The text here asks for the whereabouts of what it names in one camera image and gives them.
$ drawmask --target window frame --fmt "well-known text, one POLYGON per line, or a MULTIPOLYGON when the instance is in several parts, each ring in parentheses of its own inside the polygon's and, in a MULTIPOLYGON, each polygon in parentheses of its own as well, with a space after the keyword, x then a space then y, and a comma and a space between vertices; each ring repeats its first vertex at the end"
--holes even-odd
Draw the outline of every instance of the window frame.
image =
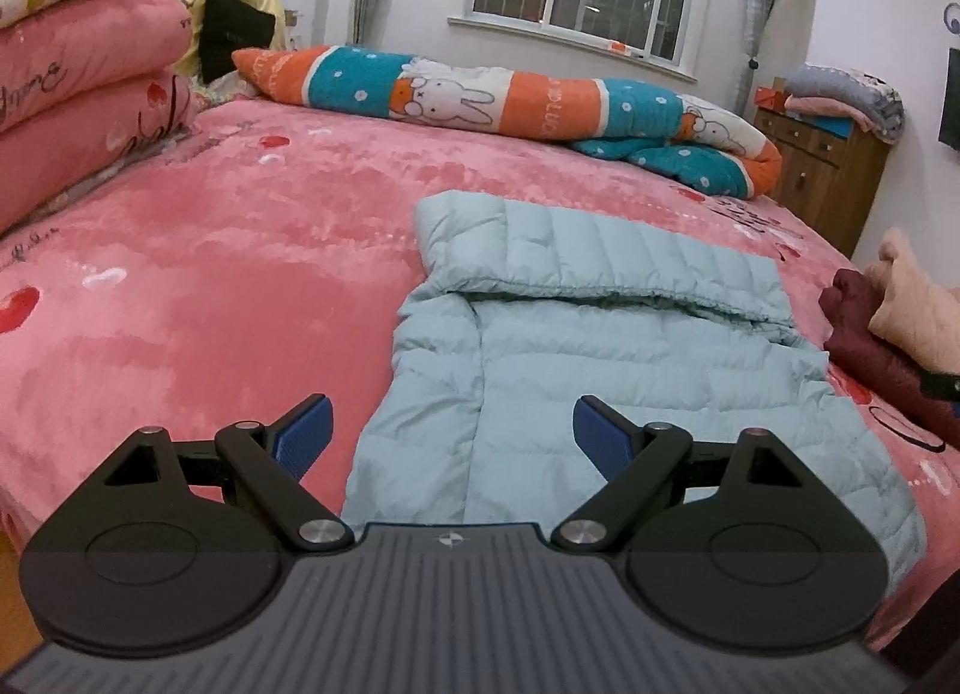
MULTIPOLYGON (((696 81, 695 71, 700 52, 700 41, 703 37, 704 24, 707 21, 707 10, 710 0, 683 0, 683 14, 680 16, 680 32, 677 35, 677 49, 673 59, 664 59, 649 54, 649 47, 656 35, 656 16, 659 15, 659 6, 662 0, 655 0, 656 14, 651 16, 651 25, 647 35, 646 47, 637 49, 627 46, 625 54, 611 51, 611 40, 598 35, 583 33, 579 30, 570 30, 565 27, 550 24, 549 22, 531 22, 526 19, 515 19, 512 16, 499 14, 485 14, 474 11, 475 0, 464 0, 462 16, 451 16, 448 21, 452 24, 464 24, 472 27, 491 28, 505 32, 529 35, 540 40, 556 41, 587 49, 602 54, 611 55, 626 62, 632 62, 640 67, 651 67, 665 71, 671 75, 685 78, 686 81, 696 81)), ((544 8, 552 8, 553 0, 545 0, 544 8)))

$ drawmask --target cartoon rabbit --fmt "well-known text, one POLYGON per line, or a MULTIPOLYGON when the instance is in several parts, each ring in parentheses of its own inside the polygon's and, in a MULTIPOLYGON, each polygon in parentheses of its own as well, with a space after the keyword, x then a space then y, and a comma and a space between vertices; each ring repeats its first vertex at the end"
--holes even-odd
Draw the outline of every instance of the cartoon rabbit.
POLYGON ((697 106, 690 101, 688 101, 688 104, 686 111, 683 113, 680 140, 697 141, 715 149, 733 152, 734 155, 747 154, 747 150, 744 149, 742 144, 731 139, 730 129, 726 125, 715 119, 704 117, 704 111, 709 112, 710 107, 697 106))
POLYGON ((394 88, 391 104, 398 103, 395 98, 405 99, 397 105, 399 115, 416 117, 431 122, 448 122, 453 119, 472 122, 477 125, 492 125, 493 117, 478 109, 474 104, 491 104, 493 95, 481 89, 468 89, 452 79, 426 79, 415 76, 400 79, 406 82, 402 89, 394 88))

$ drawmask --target wooden cabinet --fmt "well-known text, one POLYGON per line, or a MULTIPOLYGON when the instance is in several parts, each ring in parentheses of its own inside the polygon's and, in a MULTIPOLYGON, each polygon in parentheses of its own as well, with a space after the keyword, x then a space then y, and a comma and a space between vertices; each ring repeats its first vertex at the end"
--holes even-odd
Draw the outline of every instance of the wooden cabinet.
POLYGON ((755 125, 784 156, 784 171, 770 197, 851 257, 890 147, 859 128, 842 139, 765 109, 757 111, 755 125))

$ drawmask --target pink quilt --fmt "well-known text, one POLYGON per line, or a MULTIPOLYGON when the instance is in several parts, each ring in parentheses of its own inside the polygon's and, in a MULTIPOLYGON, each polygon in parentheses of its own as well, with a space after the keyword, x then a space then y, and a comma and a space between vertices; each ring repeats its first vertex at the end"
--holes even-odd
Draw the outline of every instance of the pink quilt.
MULTIPOLYGON (((261 101, 0 243, 0 513, 23 544, 132 430, 209 438, 328 394, 336 433, 304 484, 339 510, 422 278, 420 198, 445 189, 642 220, 773 258, 800 330, 848 262, 788 211, 695 193, 532 141, 261 101)), ((923 512, 928 555, 877 616, 882 645, 960 561, 960 457, 841 372, 923 512)))

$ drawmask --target orange and teal blanket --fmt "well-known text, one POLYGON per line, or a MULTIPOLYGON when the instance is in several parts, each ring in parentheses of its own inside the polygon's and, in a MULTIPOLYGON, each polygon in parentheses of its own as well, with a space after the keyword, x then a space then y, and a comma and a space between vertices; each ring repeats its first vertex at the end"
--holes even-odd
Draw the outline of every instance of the orange and teal blanket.
POLYGON ((762 195, 781 172, 776 147, 746 120, 634 79, 455 68, 358 46, 242 49, 233 62, 280 103, 562 141, 584 155, 627 160, 707 195, 762 195))

